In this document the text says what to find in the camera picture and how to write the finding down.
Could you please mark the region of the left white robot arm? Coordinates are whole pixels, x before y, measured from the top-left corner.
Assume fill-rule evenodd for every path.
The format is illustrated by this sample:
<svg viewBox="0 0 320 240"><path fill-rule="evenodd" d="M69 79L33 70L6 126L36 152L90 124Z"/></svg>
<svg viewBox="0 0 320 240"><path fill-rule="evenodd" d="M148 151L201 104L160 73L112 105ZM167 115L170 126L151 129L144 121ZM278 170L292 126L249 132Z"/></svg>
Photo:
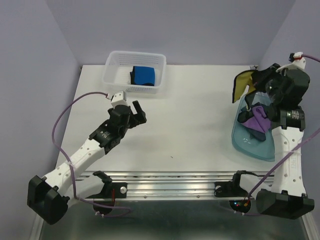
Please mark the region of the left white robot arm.
<svg viewBox="0 0 320 240"><path fill-rule="evenodd" d="M35 175L28 183L27 205L50 225L57 223L67 212L71 197L70 187L93 163L120 144L127 130L147 122L140 103L130 106L119 104L108 110L109 119L89 135L84 144L66 161L43 177Z"/></svg>

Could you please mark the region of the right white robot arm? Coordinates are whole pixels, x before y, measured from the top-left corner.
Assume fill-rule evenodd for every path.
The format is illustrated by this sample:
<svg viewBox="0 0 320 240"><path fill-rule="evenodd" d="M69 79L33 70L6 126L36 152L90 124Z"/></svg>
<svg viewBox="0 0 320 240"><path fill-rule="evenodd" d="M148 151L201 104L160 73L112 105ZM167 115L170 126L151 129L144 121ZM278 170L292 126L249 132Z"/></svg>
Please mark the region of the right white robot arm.
<svg viewBox="0 0 320 240"><path fill-rule="evenodd" d="M295 220L315 207L302 178L301 148L306 127L300 102L310 85L310 77L302 67L273 64L264 70L246 70L233 82L232 101L244 97L246 111L238 121L258 132L270 131L274 142L275 165L269 171L272 185L255 173L239 170L230 182L231 192L246 196L231 201L235 212L246 214L251 201L256 201L259 214Z"/></svg>

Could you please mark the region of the blue black towel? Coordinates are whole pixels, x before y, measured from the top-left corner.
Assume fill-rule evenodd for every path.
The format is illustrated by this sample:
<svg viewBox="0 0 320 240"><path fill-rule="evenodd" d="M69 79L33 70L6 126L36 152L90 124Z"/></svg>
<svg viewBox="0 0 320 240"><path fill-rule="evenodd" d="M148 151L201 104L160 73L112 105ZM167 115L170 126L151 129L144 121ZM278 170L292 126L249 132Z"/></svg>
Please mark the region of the blue black towel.
<svg viewBox="0 0 320 240"><path fill-rule="evenodd" d="M130 72L130 84L138 86L154 87L156 83L156 73L153 67L133 66Z"/></svg>

